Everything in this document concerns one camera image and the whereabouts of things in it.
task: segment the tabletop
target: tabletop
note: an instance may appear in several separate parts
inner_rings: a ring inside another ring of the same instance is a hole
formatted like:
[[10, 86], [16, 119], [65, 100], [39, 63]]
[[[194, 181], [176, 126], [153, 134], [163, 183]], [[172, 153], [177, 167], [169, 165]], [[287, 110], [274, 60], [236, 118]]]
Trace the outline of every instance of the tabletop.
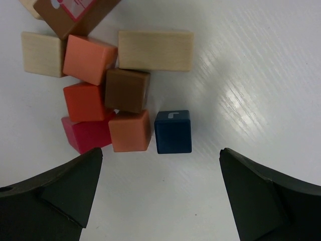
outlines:
[[[234, 149], [321, 185], [319, 0], [122, 0], [91, 36], [117, 44], [119, 30], [195, 33], [193, 70], [151, 73], [148, 109], [188, 109], [193, 152], [114, 153], [104, 160], [81, 240], [239, 240], [219, 165]], [[60, 119], [63, 87], [25, 73], [22, 31], [52, 33], [19, 1], [0, 8], [0, 186], [78, 156]]]

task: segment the beige rectangular block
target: beige rectangular block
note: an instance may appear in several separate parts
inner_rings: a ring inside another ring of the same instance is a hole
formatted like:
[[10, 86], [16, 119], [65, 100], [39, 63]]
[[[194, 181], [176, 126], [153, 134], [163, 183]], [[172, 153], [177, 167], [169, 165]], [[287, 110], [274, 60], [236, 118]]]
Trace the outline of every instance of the beige rectangular block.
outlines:
[[191, 32], [119, 31], [119, 68], [190, 71], [194, 34]]
[[42, 19], [39, 13], [34, 9], [34, 4], [37, 0], [19, 0], [21, 4], [34, 16], [35, 19]]
[[58, 37], [22, 32], [21, 42], [26, 72], [53, 77], [65, 76], [62, 72], [65, 41]]

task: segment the cube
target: cube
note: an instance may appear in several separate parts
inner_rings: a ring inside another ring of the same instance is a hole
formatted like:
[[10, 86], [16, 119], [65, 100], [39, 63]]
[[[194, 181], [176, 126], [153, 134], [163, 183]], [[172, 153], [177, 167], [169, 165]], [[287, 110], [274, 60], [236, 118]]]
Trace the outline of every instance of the cube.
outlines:
[[154, 126], [159, 154], [192, 152], [191, 121], [188, 110], [161, 111], [157, 114]]
[[119, 31], [119, 68], [190, 71], [193, 45], [191, 32]]
[[148, 110], [140, 114], [119, 112], [109, 122], [114, 152], [146, 151], [150, 139], [151, 128]]
[[106, 69], [114, 67], [117, 47], [98, 40], [70, 35], [63, 72], [85, 82], [100, 85]]
[[105, 147], [111, 144], [108, 123], [116, 115], [110, 113], [101, 122], [75, 123], [69, 117], [61, 119], [69, 144], [80, 154], [86, 153], [95, 147]]
[[106, 76], [105, 106], [122, 111], [141, 113], [147, 101], [150, 74], [110, 69]]
[[39, 15], [39, 13], [37, 13], [36, 10], [34, 9], [34, 4], [37, 0], [19, 0], [19, 1], [35, 19], [41, 19], [41, 16]]
[[85, 82], [64, 88], [70, 120], [72, 122], [103, 121], [112, 112], [103, 104], [103, 87]]
[[120, 0], [37, 0], [34, 9], [60, 39], [87, 36]]
[[63, 77], [66, 42], [57, 37], [22, 32], [21, 42], [26, 72]]

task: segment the pink sticker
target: pink sticker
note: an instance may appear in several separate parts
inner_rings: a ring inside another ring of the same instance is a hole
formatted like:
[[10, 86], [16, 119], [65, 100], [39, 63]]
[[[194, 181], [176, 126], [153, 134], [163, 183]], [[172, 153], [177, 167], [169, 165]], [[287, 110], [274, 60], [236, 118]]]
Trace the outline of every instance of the pink sticker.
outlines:
[[97, 0], [56, 0], [73, 21], [78, 21]]

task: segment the orange block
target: orange block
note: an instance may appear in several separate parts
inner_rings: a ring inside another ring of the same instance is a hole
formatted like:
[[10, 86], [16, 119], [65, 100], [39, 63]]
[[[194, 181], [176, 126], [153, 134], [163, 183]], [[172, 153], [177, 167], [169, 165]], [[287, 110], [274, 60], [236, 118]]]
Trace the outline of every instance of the orange block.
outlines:
[[115, 66], [118, 49], [88, 37], [69, 35], [63, 73], [100, 85]]
[[69, 118], [72, 122], [103, 121], [112, 110], [103, 104], [103, 88], [85, 82], [64, 88]]
[[146, 151], [151, 139], [148, 110], [140, 114], [119, 112], [109, 122], [109, 130], [114, 152]]

